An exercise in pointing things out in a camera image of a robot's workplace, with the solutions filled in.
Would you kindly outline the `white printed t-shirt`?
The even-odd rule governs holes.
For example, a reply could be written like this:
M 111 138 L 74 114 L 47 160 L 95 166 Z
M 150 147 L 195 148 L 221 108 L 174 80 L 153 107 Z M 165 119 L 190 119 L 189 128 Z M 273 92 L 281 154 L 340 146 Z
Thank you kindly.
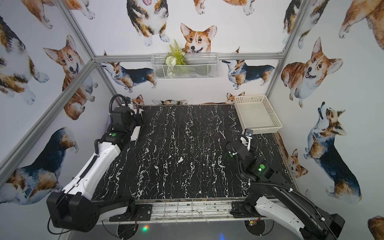
M 131 142 L 137 141 L 139 139 L 140 131 L 141 131 L 141 126 L 136 126 L 131 134 Z

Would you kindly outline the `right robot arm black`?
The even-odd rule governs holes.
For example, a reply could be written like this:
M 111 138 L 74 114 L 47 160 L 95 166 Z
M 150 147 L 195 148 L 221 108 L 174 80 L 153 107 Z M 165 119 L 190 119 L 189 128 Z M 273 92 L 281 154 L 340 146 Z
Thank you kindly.
M 267 217 L 290 230 L 301 240 L 336 240 L 345 220 L 329 214 L 294 190 L 282 174 L 256 157 L 251 145 L 256 139 L 247 129 L 221 140 L 221 147 L 236 161 L 238 175 L 249 185 L 249 195 L 232 203 L 230 214 L 235 219 Z

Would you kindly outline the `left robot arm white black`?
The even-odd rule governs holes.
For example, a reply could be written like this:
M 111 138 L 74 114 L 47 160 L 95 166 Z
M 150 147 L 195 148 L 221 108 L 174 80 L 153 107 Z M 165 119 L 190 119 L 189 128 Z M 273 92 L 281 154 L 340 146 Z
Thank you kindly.
M 76 177 L 59 193 L 47 199 L 50 217 L 47 226 L 63 229 L 64 233 L 87 233 L 103 220 L 127 215 L 137 218 L 136 204 L 130 195 L 112 200 L 92 199 L 98 183 L 111 163 L 130 142 L 137 141 L 143 125 L 142 110 L 133 100 L 121 94 L 111 98 L 110 124 L 100 139 L 94 141 L 95 152 Z

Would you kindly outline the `white plastic basket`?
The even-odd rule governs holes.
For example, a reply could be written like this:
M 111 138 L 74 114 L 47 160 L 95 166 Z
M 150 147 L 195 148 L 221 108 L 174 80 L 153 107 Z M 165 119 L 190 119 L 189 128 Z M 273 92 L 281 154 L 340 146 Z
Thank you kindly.
M 243 132 L 247 129 L 253 134 L 273 134 L 282 123 L 265 95 L 236 96 L 234 103 Z

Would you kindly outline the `artificial green fern plant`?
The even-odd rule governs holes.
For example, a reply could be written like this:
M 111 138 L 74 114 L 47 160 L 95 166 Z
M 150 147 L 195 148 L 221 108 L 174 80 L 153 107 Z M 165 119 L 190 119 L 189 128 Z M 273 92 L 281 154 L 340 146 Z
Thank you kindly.
M 185 52 L 180 48 L 176 40 L 174 40 L 173 45 L 170 45 L 170 50 L 165 59 L 167 76 L 175 78 L 176 76 L 185 75 L 188 70 Z

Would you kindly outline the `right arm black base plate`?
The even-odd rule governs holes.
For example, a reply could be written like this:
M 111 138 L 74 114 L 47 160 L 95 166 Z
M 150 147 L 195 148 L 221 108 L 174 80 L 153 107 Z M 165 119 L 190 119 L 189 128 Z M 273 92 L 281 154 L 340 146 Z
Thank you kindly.
M 246 202 L 232 202 L 230 214 L 235 218 L 255 218 L 260 214 L 257 212 L 256 207 Z

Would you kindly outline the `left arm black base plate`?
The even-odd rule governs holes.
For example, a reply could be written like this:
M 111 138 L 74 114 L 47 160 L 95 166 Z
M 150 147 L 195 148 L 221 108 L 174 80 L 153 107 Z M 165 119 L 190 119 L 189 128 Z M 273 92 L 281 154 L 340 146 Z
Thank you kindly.
M 110 222 L 134 222 L 149 221 L 151 219 L 153 205 L 139 204 L 135 206 L 128 206 L 127 210 L 121 214 L 109 218 Z

